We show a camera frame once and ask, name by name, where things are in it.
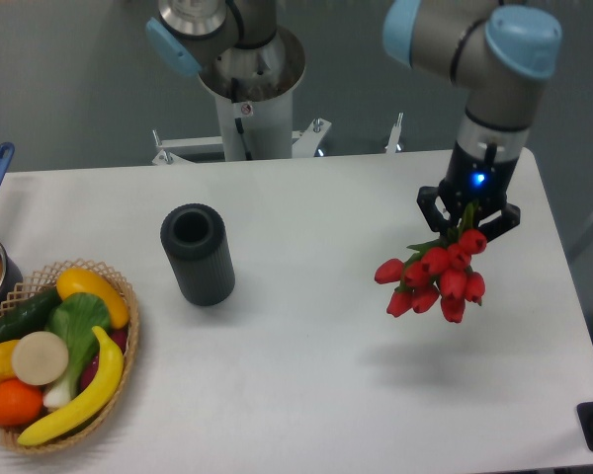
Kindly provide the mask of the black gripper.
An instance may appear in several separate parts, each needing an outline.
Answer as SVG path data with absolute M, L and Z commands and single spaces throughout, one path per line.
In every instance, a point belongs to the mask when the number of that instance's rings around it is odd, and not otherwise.
M 463 216 L 466 206 L 478 203 L 480 218 L 499 212 L 489 222 L 482 223 L 478 230 L 488 242 L 503 236 L 520 224 L 521 209 L 507 203 L 507 189 L 516 169 L 518 157 L 499 161 L 498 147 L 491 144 L 475 157 L 455 143 L 447 173 L 438 187 L 419 188 L 416 202 L 428 227 L 445 236 L 458 225 L 456 219 Z M 441 200 L 449 216 L 446 217 L 437 206 Z

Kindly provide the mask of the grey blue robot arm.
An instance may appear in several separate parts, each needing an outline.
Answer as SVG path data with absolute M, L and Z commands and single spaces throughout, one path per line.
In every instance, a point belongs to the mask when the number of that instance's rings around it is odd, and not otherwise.
M 300 41 L 273 1 L 162 1 L 145 27 L 161 60 L 198 77 L 215 99 L 229 161 L 310 156 L 293 136 L 293 92 L 305 70 Z M 507 189 L 547 82 L 562 30 L 522 1 L 396 1 L 383 22 L 388 56 L 468 90 L 445 178 L 417 202 L 436 233 L 476 226 L 493 240 L 520 222 Z

